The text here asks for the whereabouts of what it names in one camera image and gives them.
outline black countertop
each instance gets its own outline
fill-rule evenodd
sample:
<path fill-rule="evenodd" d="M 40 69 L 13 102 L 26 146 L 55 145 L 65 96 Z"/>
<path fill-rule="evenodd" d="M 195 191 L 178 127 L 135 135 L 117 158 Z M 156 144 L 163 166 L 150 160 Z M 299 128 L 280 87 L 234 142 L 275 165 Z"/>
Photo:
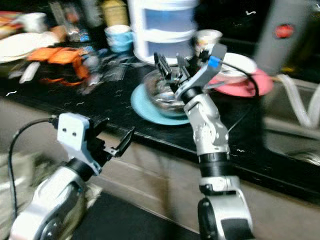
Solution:
<path fill-rule="evenodd" d="M 74 112 L 94 120 L 110 118 L 107 133 L 123 134 L 136 127 L 134 141 L 164 152 L 198 162 L 193 132 L 189 124 L 163 126 L 148 122 L 131 107 L 132 91 L 154 68 L 129 68 L 121 81 L 106 81 L 88 95 L 75 88 L 37 82 L 18 84 L 17 80 L 0 79 L 0 95 L 6 99 L 37 108 L 51 114 Z M 229 128 L 252 104 L 253 99 L 226 96 L 213 91 L 221 120 Z M 296 161 L 264 148 L 262 111 L 259 104 L 230 133 L 230 156 L 240 178 L 319 203 L 320 171 L 312 164 Z"/>

